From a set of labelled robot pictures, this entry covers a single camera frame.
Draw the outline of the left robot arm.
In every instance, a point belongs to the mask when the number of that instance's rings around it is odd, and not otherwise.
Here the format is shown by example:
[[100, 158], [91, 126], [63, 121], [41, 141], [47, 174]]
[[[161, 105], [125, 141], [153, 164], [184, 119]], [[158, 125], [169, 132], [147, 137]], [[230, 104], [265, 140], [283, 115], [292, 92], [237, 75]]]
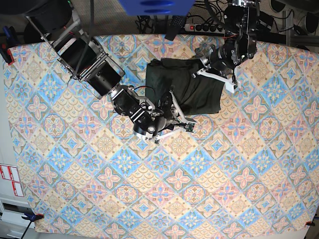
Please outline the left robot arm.
[[208, 0], [204, 1], [212, 20], [224, 30], [224, 44], [218, 48], [211, 45], [200, 57], [202, 68], [192, 74], [224, 83], [225, 89], [234, 93], [241, 87], [236, 79], [236, 68], [257, 52], [256, 25], [260, 17], [258, 0], [229, 0], [221, 21]]

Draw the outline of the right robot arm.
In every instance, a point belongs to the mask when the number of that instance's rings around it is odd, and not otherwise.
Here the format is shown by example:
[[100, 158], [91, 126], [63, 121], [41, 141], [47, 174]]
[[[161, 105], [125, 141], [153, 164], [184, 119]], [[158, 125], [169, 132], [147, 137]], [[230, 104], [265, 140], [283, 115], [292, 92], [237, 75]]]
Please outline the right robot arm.
[[109, 96], [115, 112], [130, 118], [137, 137], [158, 143], [179, 130], [193, 132], [196, 121], [184, 115], [172, 91], [155, 105], [138, 95], [134, 86], [120, 83], [124, 70], [83, 30], [71, 1], [41, 0], [25, 17], [45, 42], [49, 42], [49, 34], [62, 30], [57, 40], [49, 43], [58, 61], [97, 99]]

